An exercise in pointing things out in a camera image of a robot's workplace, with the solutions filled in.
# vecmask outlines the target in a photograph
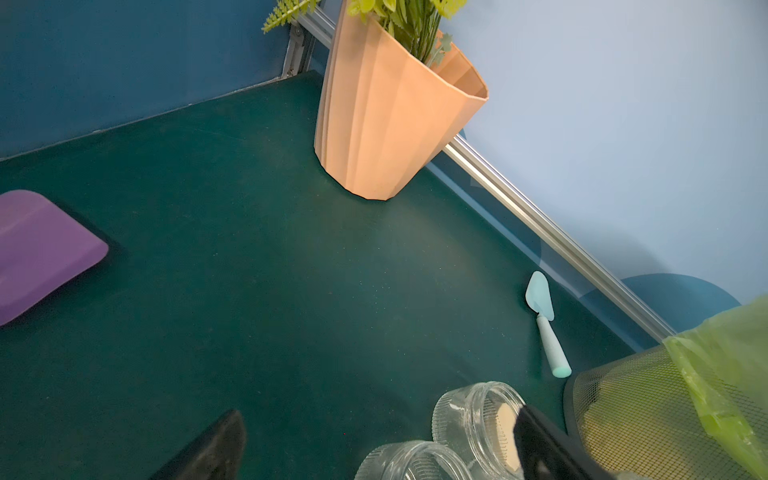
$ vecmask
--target orange vase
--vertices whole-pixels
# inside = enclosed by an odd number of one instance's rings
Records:
[[[372,19],[342,6],[317,115],[315,152],[331,177],[370,200],[394,197],[488,100],[452,46],[427,68]]]

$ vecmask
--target trowel handle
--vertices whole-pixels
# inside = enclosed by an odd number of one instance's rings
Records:
[[[536,317],[538,331],[541,333],[541,343],[544,345],[544,351],[547,354],[549,368],[552,369],[552,375],[559,379],[564,379],[571,374],[571,366],[568,365],[568,359],[565,358],[563,347],[560,346],[558,338],[552,331],[552,326],[545,316]]]

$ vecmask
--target green tabletop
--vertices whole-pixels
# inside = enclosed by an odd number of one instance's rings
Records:
[[[313,151],[322,79],[0,163],[110,247],[0,328],[0,478],[147,478],[228,408],[241,478],[351,479],[500,380],[563,425],[523,292],[536,265],[426,170],[367,201]],[[631,354],[551,282],[575,372]]]

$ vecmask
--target light blue wall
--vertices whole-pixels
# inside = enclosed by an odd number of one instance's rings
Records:
[[[0,158],[280,74],[273,0],[0,2]]]
[[[326,15],[335,19],[339,17],[339,13],[341,12],[341,3],[342,0],[323,0],[320,5],[323,7],[323,11]]]
[[[764,0],[484,0],[442,27],[491,92],[472,144],[683,330],[768,292],[767,25]]]

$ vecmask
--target clear plastic jar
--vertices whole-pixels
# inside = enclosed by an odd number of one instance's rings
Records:
[[[423,440],[389,443],[362,461],[355,480],[472,480],[464,462],[444,445]]]
[[[512,429],[525,404],[502,382],[476,383],[446,393],[432,413],[432,438],[464,460],[475,480],[521,480]]]

